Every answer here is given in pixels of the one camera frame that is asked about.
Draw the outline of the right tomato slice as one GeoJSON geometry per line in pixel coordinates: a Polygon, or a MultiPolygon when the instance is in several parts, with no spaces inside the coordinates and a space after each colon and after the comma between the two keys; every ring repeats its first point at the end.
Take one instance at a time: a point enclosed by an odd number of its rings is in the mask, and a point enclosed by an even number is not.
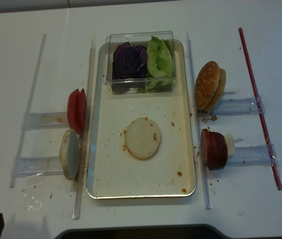
{"type": "Polygon", "coordinates": [[[78,134],[81,134],[84,129],[85,111],[86,111],[86,95],[84,89],[82,89],[80,91],[79,101],[78,101],[78,124],[79,124],[78,134]]]}

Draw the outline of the metal serving tray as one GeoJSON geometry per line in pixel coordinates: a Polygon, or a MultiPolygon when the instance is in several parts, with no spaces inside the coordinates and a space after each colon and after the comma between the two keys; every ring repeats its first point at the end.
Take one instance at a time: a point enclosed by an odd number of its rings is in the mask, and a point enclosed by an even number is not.
{"type": "Polygon", "coordinates": [[[86,189],[95,199],[186,197],[196,188],[195,123],[190,111],[184,50],[174,41],[176,86],[170,92],[113,94],[103,82],[107,47],[99,51],[90,134],[86,189]],[[125,131],[137,118],[148,118],[161,130],[157,153],[133,157],[125,131]]]}

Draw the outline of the tomato slice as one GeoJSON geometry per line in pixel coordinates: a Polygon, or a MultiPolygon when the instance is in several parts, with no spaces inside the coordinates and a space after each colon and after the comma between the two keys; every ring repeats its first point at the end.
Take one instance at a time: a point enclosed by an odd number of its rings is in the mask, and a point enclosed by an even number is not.
{"type": "Polygon", "coordinates": [[[68,99],[67,105],[67,120],[68,125],[71,129],[75,130],[77,134],[80,134],[80,126],[79,126],[79,112],[78,112],[78,102],[79,102],[80,92],[78,89],[74,90],[68,99]]]}
{"type": "Polygon", "coordinates": [[[79,101],[78,101],[78,124],[79,124],[78,134],[81,134],[84,129],[85,111],[86,111],[86,95],[84,89],[82,89],[80,91],[79,101]]]}

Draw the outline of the left tomato slice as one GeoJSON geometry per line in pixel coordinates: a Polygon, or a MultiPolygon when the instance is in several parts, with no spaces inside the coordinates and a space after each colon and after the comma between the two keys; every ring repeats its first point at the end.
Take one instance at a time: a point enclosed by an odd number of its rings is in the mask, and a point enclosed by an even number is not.
{"type": "Polygon", "coordinates": [[[80,126],[79,126],[79,112],[78,112],[78,102],[79,102],[80,92],[78,89],[74,90],[68,99],[67,105],[67,120],[68,125],[71,129],[75,130],[77,134],[80,134],[80,126]]]}

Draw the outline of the clear plastic vegetable box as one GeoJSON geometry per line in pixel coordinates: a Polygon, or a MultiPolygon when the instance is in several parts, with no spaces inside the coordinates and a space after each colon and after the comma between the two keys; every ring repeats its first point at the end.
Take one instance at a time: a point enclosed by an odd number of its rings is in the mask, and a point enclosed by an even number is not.
{"type": "Polygon", "coordinates": [[[114,94],[172,91],[176,79],[174,50],[172,31],[111,34],[106,38],[106,72],[103,76],[103,82],[114,94]],[[113,54],[116,48],[128,42],[133,46],[142,45],[147,49],[152,36],[164,40],[170,50],[173,61],[172,77],[154,78],[146,67],[145,78],[113,80],[113,54]]]}

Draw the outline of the lower right clear holder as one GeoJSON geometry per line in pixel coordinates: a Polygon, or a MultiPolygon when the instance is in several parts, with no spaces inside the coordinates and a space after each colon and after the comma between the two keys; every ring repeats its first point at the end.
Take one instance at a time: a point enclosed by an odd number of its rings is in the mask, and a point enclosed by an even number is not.
{"type": "Polygon", "coordinates": [[[266,144],[235,147],[235,152],[228,158],[226,166],[269,166],[277,163],[274,146],[266,144]]]}

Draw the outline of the front meat patty slice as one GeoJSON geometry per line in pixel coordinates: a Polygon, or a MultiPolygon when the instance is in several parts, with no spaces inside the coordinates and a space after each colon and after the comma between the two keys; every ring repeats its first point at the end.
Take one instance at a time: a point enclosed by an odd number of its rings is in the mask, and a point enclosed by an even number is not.
{"type": "Polygon", "coordinates": [[[205,165],[209,167],[211,163],[211,139],[208,129],[201,131],[201,146],[205,165]]]}

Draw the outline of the white cheese slice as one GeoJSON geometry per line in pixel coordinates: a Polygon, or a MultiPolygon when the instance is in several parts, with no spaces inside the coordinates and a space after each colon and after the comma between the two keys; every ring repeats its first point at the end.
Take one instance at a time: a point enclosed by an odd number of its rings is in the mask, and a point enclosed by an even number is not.
{"type": "Polygon", "coordinates": [[[235,153],[235,145],[233,136],[229,133],[224,136],[225,143],[227,145],[228,157],[231,157],[235,153]]]}

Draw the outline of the rear meat patty stack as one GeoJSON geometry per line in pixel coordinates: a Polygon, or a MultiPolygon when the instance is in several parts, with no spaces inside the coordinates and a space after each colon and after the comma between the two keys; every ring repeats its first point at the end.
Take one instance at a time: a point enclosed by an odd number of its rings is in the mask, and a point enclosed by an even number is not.
{"type": "Polygon", "coordinates": [[[228,159],[228,148],[225,137],[218,132],[209,132],[211,143],[211,159],[208,162],[209,170],[223,168],[228,159]]]}

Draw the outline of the purple cabbage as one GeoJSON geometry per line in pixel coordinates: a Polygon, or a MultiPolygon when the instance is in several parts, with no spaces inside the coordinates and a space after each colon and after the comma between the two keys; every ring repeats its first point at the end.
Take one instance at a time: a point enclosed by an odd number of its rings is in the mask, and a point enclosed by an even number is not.
{"type": "Polygon", "coordinates": [[[145,78],[147,53],[142,45],[126,42],[119,45],[113,54],[113,80],[145,78]]]}

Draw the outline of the bottom bun slice on tray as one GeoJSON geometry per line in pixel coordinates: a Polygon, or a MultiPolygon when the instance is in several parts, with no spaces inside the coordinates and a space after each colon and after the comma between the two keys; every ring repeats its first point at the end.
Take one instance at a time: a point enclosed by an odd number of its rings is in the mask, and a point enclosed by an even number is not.
{"type": "Polygon", "coordinates": [[[161,131],[158,124],[149,118],[137,118],[125,131],[125,145],[135,158],[147,160],[153,157],[161,144],[161,131]]]}

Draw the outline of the clear rail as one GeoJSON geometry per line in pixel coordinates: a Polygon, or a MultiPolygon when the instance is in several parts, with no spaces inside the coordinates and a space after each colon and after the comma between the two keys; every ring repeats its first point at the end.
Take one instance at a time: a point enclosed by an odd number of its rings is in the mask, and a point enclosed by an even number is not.
{"type": "Polygon", "coordinates": [[[77,177],[76,197],[75,197],[74,210],[72,216],[74,220],[79,219],[81,213],[81,202],[82,202],[84,170],[85,170],[84,168],[85,168],[86,152],[87,152],[87,141],[88,141],[88,133],[89,133],[90,106],[91,106],[91,96],[92,96],[92,87],[93,87],[95,54],[96,54],[95,40],[92,38],[90,55],[89,55],[89,65],[88,65],[84,130],[82,134],[82,144],[81,144],[82,147],[81,147],[79,168],[77,174],[78,177],[77,177]]]}
{"type": "Polygon", "coordinates": [[[26,111],[25,111],[24,118],[23,118],[22,125],[21,125],[21,134],[20,134],[20,138],[19,138],[17,153],[16,153],[16,157],[13,160],[13,165],[12,165],[12,168],[11,168],[11,174],[10,174],[11,177],[10,177],[10,184],[9,184],[10,188],[14,188],[14,185],[15,185],[15,180],[16,180],[15,172],[16,172],[16,169],[17,169],[17,165],[19,164],[22,149],[23,149],[25,134],[26,134],[26,130],[27,130],[27,127],[28,127],[29,115],[30,115],[30,110],[31,110],[32,101],[33,101],[33,97],[34,97],[35,87],[36,87],[36,83],[37,83],[37,79],[38,79],[38,74],[39,74],[39,70],[40,70],[40,65],[41,65],[42,54],[43,54],[44,46],[45,46],[45,42],[46,42],[46,37],[47,37],[47,34],[44,33],[43,37],[42,37],[40,49],[39,49],[38,59],[37,59],[37,62],[36,62],[36,67],[35,67],[34,76],[33,76],[32,84],[31,84],[30,94],[29,94],[29,97],[28,97],[27,107],[26,107],[26,111]]]}
{"type": "Polygon", "coordinates": [[[201,147],[201,119],[198,115],[198,110],[196,106],[196,96],[195,96],[195,87],[194,87],[195,77],[194,77],[193,54],[192,54],[192,48],[191,48],[191,40],[189,38],[188,31],[186,33],[186,47],[187,47],[189,75],[190,75],[190,81],[191,81],[190,84],[191,84],[191,91],[192,91],[192,98],[193,98],[194,122],[195,122],[196,140],[197,140],[197,146],[198,146],[198,152],[199,152],[198,158],[200,162],[201,181],[202,181],[205,209],[211,210],[213,209],[213,206],[212,206],[212,202],[210,198],[207,170],[205,168],[202,147],[201,147]]]}

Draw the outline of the sesame top bun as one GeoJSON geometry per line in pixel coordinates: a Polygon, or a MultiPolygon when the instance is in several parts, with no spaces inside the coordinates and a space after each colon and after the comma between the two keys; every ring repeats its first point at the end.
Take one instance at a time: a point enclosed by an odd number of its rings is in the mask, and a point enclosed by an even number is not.
{"type": "Polygon", "coordinates": [[[214,96],[219,80],[220,68],[215,61],[209,61],[200,70],[195,81],[196,106],[203,110],[214,96]]]}

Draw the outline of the clear holder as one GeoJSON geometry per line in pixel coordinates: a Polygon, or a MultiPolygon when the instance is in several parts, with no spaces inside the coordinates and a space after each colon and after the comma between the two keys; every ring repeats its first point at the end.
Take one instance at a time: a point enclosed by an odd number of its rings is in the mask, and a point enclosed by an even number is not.
{"type": "Polygon", "coordinates": [[[62,174],[58,157],[16,157],[11,170],[11,176],[17,178],[62,174]]]}
{"type": "Polygon", "coordinates": [[[242,116],[259,115],[265,112],[261,97],[246,99],[220,100],[216,107],[210,111],[210,115],[217,116],[242,116]]]}
{"type": "Polygon", "coordinates": [[[277,163],[274,146],[266,144],[235,147],[235,152],[228,158],[226,166],[269,166],[277,163]]]}
{"type": "Polygon", "coordinates": [[[67,113],[26,113],[23,114],[21,128],[26,130],[35,129],[51,129],[51,128],[67,128],[67,113]]]}

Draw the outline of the left outer clear rail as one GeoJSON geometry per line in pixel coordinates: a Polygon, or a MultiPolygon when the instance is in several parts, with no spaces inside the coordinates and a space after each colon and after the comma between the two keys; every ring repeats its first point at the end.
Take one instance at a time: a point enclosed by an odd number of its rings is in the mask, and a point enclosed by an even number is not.
{"type": "Polygon", "coordinates": [[[37,83],[37,79],[38,79],[38,74],[39,74],[39,70],[40,70],[40,65],[41,65],[42,54],[43,54],[44,46],[45,46],[45,42],[46,42],[46,37],[47,37],[47,34],[44,33],[43,37],[42,37],[40,49],[39,49],[38,59],[37,59],[37,62],[36,62],[36,67],[35,67],[34,76],[33,76],[32,84],[31,84],[30,94],[29,94],[29,97],[28,97],[27,107],[26,107],[26,111],[25,111],[24,118],[23,118],[22,125],[21,125],[21,134],[20,134],[20,138],[19,138],[17,153],[16,153],[16,157],[13,160],[13,165],[12,165],[12,168],[11,168],[11,174],[10,174],[11,177],[10,177],[10,184],[9,184],[10,188],[14,188],[14,185],[15,185],[15,180],[16,180],[15,172],[16,172],[16,169],[17,169],[17,165],[19,164],[22,149],[23,149],[25,134],[26,134],[26,130],[27,130],[27,127],[28,127],[29,115],[30,115],[30,110],[31,110],[32,101],[33,101],[33,97],[34,97],[35,87],[36,87],[36,83],[37,83]]]}

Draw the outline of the upper left clear holder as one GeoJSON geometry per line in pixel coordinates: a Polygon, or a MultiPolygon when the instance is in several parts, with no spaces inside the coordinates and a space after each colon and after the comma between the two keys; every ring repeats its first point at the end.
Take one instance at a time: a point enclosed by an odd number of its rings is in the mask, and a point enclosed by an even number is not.
{"type": "Polygon", "coordinates": [[[26,130],[35,129],[51,129],[51,128],[67,128],[67,113],[26,113],[23,114],[21,128],[26,130]]]}

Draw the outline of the red plastic strip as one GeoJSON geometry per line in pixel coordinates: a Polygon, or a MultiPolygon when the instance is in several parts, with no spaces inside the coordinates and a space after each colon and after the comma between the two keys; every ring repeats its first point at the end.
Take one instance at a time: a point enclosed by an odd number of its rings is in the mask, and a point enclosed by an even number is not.
{"type": "Polygon", "coordinates": [[[253,73],[253,70],[252,70],[252,65],[251,65],[251,62],[250,62],[250,58],[249,58],[249,54],[248,54],[248,49],[247,49],[243,29],[241,27],[239,27],[238,31],[239,31],[239,36],[240,36],[240,40],[241,40],[241,44],[242,44],[242,47],[243,47],[243,52],[244,52],[244,56],[245,56],[245,60],[246,60],[246,64],[247,64],[247,68],[248,68],[248,72],[249,72],[249,76],[250,76],[251,85],[252,85],[252,88],[253,88],[254,97],[256,99],[257,107],[258,107],[258,110],[259,110],[259,118],[260,118],[261,125],[262,125],[265,143],[266,143],[267,149],[268,149],[268,155],[269,155],[269,159],[270,159],[272,174],[273,174],[277,189],[279,191],[281,191],[282,190],[282,183],[281,183],[281,180],[280,180],[279,170],[278,170],[278,166],[277,166],[277,156],[276,156],[274,146],[272,145],[272,142],[270,140],[269,132],[268,132],[268,129],[267,129],[265,116],[264,116],[265,110],[264,110],[263,101],[261,99],[261,96],[258,92],[258,88],[257,88],[257,85],[256,85],[256,81],[255,81],[254,73],[253,73]]]}

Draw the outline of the green lettuce pile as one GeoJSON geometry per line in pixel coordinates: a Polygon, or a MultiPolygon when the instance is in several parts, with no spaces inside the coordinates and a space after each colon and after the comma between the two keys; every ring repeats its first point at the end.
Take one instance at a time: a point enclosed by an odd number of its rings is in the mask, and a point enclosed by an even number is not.
{"type": "Polygon", "coordinates": [[[152,36],[146,53],[146,67],[154,78],[172,77],[172,56],[164,40],[152,36]]]}

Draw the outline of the upper right clear holder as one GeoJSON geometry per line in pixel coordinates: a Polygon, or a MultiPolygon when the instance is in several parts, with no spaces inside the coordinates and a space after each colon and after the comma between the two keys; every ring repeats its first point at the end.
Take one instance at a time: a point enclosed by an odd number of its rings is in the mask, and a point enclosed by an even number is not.
{"type": "Polygon", "coordinates": [[[242,116],[259,115],[265,112],[261,97],[246,99],[220,100],[216,107],[210,111],[210,115],[217,116],[242,116]]]}

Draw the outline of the plain bun half behind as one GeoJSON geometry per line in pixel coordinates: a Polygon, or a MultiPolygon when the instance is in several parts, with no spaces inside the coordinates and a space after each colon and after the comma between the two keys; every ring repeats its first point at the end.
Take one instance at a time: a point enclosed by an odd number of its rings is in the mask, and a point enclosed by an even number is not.
{"type": "Polygon", "coordinates": [[[208,105],[205,107],[205,111],[210,111],[211,109],[213,109],[218,101],[220,100],[221,96],[224,93],[224,88],[226,85],[226,71],[222,68],[220,68],[220,79],[219,79],[219,84],[217,87],[217,90],[215,92],[215,94],[213,95],[211,101],[208,103],[208,105]]]}

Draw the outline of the lower left clear holder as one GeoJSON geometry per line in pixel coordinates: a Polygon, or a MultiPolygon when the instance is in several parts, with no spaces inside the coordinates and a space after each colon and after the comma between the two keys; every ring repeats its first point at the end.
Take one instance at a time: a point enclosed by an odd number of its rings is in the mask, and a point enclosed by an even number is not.
{"type": "Polygon", "coordinates": [[[62,174],[58,157],[16,157],[11,170],[11,176],[17,178],[62,174]]]}

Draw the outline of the right inner clear rail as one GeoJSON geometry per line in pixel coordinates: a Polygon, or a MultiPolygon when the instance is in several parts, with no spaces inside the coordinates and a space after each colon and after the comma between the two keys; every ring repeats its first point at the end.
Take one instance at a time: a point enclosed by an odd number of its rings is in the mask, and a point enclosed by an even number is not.
{"type": "Polygon", "coordinates": [[[191,81],[190,84],[191,84],[191,91],[192,91],[192,98],[193,98],[194,122],[195,122],[196,140],[197,140],[197,146],[198,146],[198,152],[199,152],[198,158],[200,162],[201,181],[202,181],[205,209],[211,210],[213,209],[213,206],[212,206],[212,202],[210,198],[207,170],[205,168],[202,147],[201,147],[201,119],[198,115],[198,110],[196,106],[196,96],[195,96],[195,87],[194,87],[195,77],[194,77],[193,54],[192,54],[192,48],[191,48],[191,40],[189,38],[188,31],[186,33],[186,47],[187,47],[189,75],[190,75],[190,81],[191,81]]]}

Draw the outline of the left inner clear rail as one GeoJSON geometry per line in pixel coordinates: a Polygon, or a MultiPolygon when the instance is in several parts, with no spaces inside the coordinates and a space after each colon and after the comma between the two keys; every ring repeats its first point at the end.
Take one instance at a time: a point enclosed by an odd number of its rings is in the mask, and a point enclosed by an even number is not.
{"type": "Polygon", "coordinates": [[[81,213],[81,202],[82,202],[84,170],[85,170],[84,168],[85,168],[86,152],[87,152],[87,141],[88,141],[88,133],[89,133],[90,106],[91,106],[91,96],[92,96],[92,87],[93,87],[95,54],[96,54],[95,40],[92,38],[90,55],[89,55],[89,65],[88,65],[84,130],[82,134],[82,144],[81,144],[82,147],[81,147],[79,168],[77,174],[78,177],[77,177],[76,197],[75,197],[74,210],[72,216],[74,220],[79,219],[81,213]]]}

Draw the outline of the dark monitor edge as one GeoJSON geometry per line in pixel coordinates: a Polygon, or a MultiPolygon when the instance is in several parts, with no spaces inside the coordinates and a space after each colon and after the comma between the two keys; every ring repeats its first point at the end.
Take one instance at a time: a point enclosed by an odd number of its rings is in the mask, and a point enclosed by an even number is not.
{"type": "Polygon", "coordinates": [[[227,239],[208,225],[119,227],[66,230],[57,239],[227,239]]]}

